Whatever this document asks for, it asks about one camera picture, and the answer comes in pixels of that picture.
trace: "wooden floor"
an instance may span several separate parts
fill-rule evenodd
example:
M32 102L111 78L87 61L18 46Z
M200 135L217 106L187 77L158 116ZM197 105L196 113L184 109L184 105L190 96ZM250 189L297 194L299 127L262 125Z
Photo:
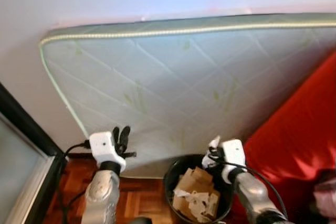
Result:
M96 171L96 163L86 159L71 160L60 181L64 203L85 190ZM79 198L68 214L69 224L80 224L85 209L84 196ZM153 224L176 224L178 219L165 202L163 183L159 179L127 179L120 181L117 224L128 224L134 217L152 218ZM61 224L62 212L55 194L44 224Z

